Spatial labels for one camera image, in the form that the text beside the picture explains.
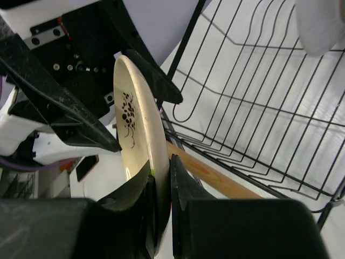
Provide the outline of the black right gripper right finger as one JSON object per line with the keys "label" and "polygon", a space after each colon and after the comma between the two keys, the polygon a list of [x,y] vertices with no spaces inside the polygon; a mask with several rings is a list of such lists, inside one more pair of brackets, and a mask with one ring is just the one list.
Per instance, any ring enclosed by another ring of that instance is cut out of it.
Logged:
{"label": "black right gripper right finger", "polygon": [[218,199],[170,160],[174,258],[328,258],[308,208],[293,199]]}

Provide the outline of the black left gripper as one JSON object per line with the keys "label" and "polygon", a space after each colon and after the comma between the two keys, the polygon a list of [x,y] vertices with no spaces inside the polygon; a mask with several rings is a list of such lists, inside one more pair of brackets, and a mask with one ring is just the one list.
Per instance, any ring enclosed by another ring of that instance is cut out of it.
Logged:
{"label": "black left gripper", "polygon": [[116,122],[113,69],[119,44],[157,100],[183,101],[150,54],[123,1],[100,1],[99,8],[68,12],[30,27],[30,33],[25,43],[36,56],[19,35],[12,35],[1,40],[1,65],[69,146],[121,149],[104,126]]}

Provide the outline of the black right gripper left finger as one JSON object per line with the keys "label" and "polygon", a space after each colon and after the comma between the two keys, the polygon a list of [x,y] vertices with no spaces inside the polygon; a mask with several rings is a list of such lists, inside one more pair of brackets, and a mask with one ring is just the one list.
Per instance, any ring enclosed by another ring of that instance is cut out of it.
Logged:
{"label": "black right gripper left finger", "polygon": [[2,199],[1,258],[153,258],[150,165],[100,201]]}

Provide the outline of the cream plate with black sprig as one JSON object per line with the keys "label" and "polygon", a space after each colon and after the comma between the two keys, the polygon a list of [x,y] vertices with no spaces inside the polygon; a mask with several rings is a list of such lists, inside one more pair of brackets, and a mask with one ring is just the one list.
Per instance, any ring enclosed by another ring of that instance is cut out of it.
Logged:
{"label": "cream plate with black sprig", "polygon": [[156,101],[139,68],[125,55],[117,57],[113,74],[118,142],[127,180],[145,163],[154,179],[154,255],[170,215],[169,154]]}

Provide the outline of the black wire dish rack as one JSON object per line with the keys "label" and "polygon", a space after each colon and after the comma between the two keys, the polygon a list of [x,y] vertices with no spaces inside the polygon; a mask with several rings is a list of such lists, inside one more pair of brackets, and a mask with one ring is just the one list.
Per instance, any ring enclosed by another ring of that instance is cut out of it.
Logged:
{"label": "black wire dish rack", "polygon": [[344,36],[309,42],[297,1],[212,1],[166,66],[184,102],[167,133],[323,227],[344,201]]}

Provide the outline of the red and teal floral plate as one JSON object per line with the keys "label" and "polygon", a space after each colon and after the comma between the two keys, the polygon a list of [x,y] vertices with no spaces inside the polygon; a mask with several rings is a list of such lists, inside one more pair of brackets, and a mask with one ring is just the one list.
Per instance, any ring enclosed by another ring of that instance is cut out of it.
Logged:
{"label": "red and teal floral plate", "polygon": [[296,24],[304,50],[321,56],[335,45],[344,46],[344,1],[295,1]]}

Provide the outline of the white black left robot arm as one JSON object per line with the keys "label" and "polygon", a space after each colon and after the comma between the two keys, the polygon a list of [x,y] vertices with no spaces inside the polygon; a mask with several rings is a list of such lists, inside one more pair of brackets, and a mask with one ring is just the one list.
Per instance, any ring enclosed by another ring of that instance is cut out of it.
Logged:
{"label": "white black left robot arm", "polygon": [[114,67],[139,69],[155,99],[183,100],[161,70],[195,2],[1,1],[1,164],[20,170],[121,150],[117,106],[130,134],[135,93]]}

